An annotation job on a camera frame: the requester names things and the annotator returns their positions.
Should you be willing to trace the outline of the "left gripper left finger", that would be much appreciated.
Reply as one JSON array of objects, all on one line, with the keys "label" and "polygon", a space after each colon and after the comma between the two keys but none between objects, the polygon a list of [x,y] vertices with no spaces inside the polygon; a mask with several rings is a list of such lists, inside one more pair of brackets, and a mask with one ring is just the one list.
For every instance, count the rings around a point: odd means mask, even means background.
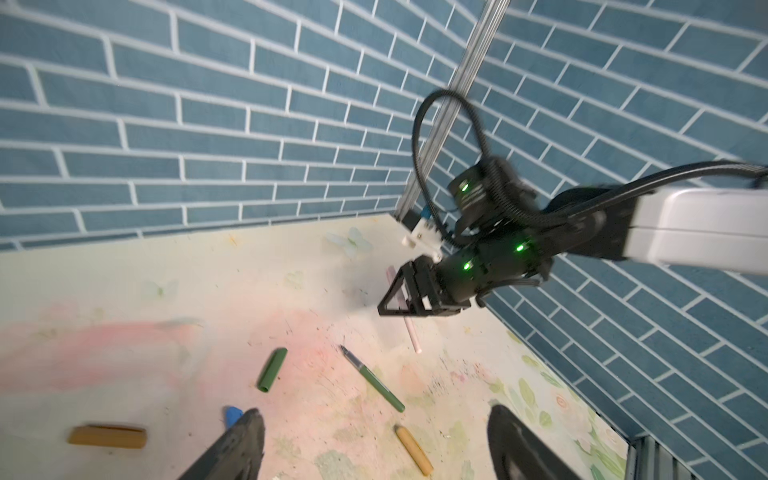
[{"label": "left gripper left finger", "polygon": [[246,410],[179,480],[256,480],[264,457],[265,433],[260,411]]}]

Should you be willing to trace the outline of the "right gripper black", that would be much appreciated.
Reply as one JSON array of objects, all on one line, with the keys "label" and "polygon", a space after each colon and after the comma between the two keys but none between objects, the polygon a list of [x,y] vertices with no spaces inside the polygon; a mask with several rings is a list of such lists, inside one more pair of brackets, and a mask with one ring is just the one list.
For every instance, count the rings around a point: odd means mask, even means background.
[{"label": "right gripper black", "polygon": [[451,316],[480,306],[492,290],[536,286],[545,279],[556,252],[545,233],[508,215],[509,207],[536,211],[535,193],[501,158],[483,158],[449,183],[460,213],[451,239],[457,250],[439,262],[423,255],[397,271],[377,306],[381,317]]}]

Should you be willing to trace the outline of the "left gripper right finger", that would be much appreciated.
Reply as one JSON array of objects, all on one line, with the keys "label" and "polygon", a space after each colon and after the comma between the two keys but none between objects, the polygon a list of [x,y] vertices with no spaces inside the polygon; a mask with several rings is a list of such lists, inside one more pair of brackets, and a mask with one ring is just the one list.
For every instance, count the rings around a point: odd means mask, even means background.
[{"label": "left gripper right finger", "polygon": [[499,480],[577,480],[563,462],[509,408],[491,407],[487,439],[493,469]]}]

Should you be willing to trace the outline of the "pink pen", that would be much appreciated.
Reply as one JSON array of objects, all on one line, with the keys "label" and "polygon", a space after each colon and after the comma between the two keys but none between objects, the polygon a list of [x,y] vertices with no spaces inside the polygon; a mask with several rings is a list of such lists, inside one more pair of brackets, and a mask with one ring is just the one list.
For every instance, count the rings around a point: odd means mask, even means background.
[{"label": "pink pen", "polygon": [[[386,275],[387,275],[387,279],[388,279],[388,281],[390,283],[392,283],[395,280],[396,270],[395,270],[395,268],[392,265],[390,265],[387,268]],[[405,310],[406,307],[407,307],[407,304],[406,304],[405,297],[403,295],[402,289],[399,289],[397,291],[397,293],[395,294],[395,298],[396,298],[396,301],[398,303],[399,308],[401,310]],[[416,331],[416,328],[414,326],[414,323],[413,323],[412,319],[409,316],[405,316],[404,317],[404,323],[405,323],[405,326],[406,326],[409,338],[411,340],[414,352],[416,354],[421,354],[422,353],[422,348],[421,348],[421,345],[420,345],[420,342],[419,342],[419,338],[418,338],[418,335],[417,335],[417,331]]]}]

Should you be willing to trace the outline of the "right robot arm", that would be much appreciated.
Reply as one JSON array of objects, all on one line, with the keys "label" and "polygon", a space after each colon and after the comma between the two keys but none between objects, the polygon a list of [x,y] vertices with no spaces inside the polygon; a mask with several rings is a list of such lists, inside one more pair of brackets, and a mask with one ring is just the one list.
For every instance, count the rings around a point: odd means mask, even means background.
[{"label": "right robot arm", "polygon": [[514,169],[484,158],[449,186],[461,216],[455,251],[395,274],[382,316],[452,316],[502,287],[537,287],[560,254],[763,275],[767,170],[708,161],[624,185],[577,187],[538,208]]}]

